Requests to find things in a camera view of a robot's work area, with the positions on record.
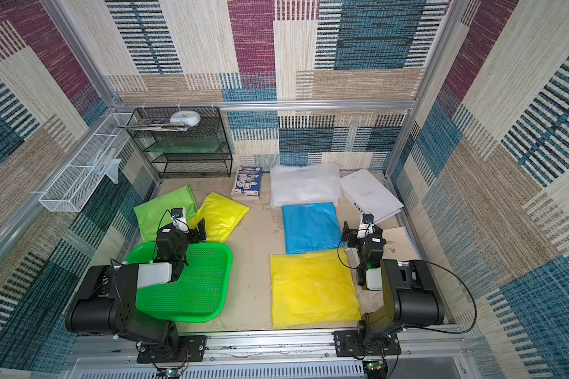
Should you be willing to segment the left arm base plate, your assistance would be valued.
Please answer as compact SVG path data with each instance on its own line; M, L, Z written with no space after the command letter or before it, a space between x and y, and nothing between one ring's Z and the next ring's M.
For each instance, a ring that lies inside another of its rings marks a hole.
M137 363L199 363L203 360L207 336L180 336L175 347L141 343Z

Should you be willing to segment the large yellow raincoat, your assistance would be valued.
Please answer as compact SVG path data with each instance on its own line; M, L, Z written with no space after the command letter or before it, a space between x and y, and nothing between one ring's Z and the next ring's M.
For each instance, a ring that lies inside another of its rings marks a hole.
M272 325L295 328L360 320L360 303L341 250L270 257Z

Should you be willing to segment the white translucent raincoat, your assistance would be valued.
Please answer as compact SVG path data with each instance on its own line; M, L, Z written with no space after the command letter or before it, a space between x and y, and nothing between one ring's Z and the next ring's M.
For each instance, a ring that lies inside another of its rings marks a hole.
M276 165L270 169L270 205L338 204L341 176L337 164L315 164L304 167Z

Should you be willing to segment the green plastic basket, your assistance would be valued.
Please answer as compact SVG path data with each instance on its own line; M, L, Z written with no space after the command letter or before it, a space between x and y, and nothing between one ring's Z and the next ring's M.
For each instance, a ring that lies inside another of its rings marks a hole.
M137 308L172 322L205 323L224 308L232 268L232 251L221 243L192 244L189 265L178 281L137 292Z

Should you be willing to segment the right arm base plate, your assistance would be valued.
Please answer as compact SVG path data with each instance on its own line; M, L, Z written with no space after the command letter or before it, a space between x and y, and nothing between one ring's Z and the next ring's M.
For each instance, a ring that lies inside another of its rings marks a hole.
M354 330L332 332L337 357L366 358L368 356L400 355L398 338L393 335L372 335Z

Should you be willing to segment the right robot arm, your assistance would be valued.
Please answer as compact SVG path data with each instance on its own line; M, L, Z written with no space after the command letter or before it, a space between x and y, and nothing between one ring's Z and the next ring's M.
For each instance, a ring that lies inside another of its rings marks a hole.
M356 265L345 267L356 273L363 290L381 294L382 306L364 314L356 331L333 334L339 357L362 360L372 355L398 355L398 333L403 329L441 325L444 321L444 303L429 263L385 259L386 244L382 229L376 225L352 229L344 223L339 246L355 249L358 256Z

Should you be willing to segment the blue raincoat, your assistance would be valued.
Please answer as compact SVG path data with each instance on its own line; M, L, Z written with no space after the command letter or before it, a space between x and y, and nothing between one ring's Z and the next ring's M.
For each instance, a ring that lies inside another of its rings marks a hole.
M282 207L286 254L334 250L341 241L336 207L332 202Z

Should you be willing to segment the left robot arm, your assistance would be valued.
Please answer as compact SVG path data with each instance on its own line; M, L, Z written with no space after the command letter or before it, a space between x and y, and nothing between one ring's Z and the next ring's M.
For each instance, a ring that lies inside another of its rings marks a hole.
M175 363L162 369L173 377L190 363L202 360L205 337L181 337L175 323L153 317L136 306L138 290L175 283L189 265L187 249L205 241L205 223L187 227L181 219L160 228L156 236L156 260L147 264L95 265L88 272L66 316L71 333L111 334L134 341L138 363Z

